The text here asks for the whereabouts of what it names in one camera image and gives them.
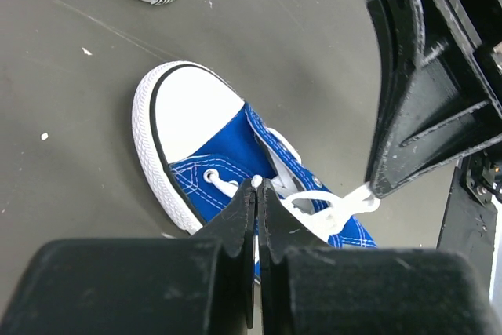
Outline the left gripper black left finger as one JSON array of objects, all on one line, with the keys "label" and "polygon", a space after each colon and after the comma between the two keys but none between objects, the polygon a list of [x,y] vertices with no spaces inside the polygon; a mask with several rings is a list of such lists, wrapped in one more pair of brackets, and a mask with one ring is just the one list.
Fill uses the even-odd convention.
[{"label": "left gripper black left finger", "polygon": [[4,334],[244,334],[253,326],[256,186],[184,239],[61,239],[30,260]]}]

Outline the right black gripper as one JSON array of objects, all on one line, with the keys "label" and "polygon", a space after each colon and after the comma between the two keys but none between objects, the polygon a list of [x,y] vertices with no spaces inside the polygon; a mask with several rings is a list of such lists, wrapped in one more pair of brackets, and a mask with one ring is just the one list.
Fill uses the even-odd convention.
[{"label": "right black gripper", "polygon": [[501,0],[366,0],[380,100],[366,181],[385,198],[450,163],[437,247],[501,292]]}]

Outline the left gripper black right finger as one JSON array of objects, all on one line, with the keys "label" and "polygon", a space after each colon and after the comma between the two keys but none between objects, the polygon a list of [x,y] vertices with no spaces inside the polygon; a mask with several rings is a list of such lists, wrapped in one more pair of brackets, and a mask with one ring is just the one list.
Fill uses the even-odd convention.
[{"label": "left gripper black right finger", "polygon": [[472,265],[436,249],[336,249],[256,190],[266,334],[498,334]]}]

